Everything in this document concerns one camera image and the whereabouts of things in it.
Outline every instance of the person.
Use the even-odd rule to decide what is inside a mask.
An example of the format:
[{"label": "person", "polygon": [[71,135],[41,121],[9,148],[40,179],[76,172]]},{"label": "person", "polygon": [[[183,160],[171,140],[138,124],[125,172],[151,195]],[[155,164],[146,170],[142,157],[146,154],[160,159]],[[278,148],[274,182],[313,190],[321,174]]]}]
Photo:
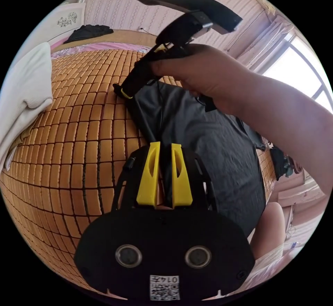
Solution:
[{"label": "person", "polygon": [[[295,88],[256,74],[213,47],[190,44],[189,51],[191,55],[184,58],[151,62],[153,73],[173,76],[194,96],[211,97],[218,110],[238,117],[298,161],[329,196],[333,115]],[[250,241],[255,266],[241,288],[229,295],[253,287],[255,275],[282,257],[284,241],[282,207],[268,203]]]}]

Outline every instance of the qr code label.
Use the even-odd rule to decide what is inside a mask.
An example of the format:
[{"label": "qr code label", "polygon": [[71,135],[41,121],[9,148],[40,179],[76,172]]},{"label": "qr code label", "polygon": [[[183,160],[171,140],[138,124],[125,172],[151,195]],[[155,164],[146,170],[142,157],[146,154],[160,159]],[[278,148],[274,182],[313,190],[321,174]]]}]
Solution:
[{"label": "qr code label", "polygon": [[150,275],[150,300],[180,300],[179,276]]}]

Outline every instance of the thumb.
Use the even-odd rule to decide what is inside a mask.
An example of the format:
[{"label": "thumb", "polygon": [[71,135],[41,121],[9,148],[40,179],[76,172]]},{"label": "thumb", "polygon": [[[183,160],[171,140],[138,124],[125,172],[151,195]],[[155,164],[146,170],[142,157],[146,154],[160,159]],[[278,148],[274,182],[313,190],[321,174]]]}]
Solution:
[{"label": "thumb", "polygon": [[155,76],[172,76],[180,80],[185,80],[188,67],[188,60],[186,58],[157,60],[151,62],[151,69]]}]

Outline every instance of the white towel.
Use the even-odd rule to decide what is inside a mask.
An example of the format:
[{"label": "white towel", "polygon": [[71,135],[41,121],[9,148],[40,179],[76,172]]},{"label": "white towel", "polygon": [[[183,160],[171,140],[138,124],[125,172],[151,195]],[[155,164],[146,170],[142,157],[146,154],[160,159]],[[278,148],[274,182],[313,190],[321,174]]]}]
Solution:
[{"label": "white towel", "polygon": [[29,51],[8,71],[0,92],[0,172],[14,140],[52,103],[51,75],[47,42]]}]

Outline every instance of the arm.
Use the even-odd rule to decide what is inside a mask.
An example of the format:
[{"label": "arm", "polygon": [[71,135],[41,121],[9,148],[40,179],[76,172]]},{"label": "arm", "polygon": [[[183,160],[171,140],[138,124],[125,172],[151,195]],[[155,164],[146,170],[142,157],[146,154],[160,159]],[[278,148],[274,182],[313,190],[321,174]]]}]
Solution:
[{"label": "arm", "polygon": [[249,74],[252,90],[238,117],[293,157],[330,195],[333,187],[333,115],[279,81]]}]

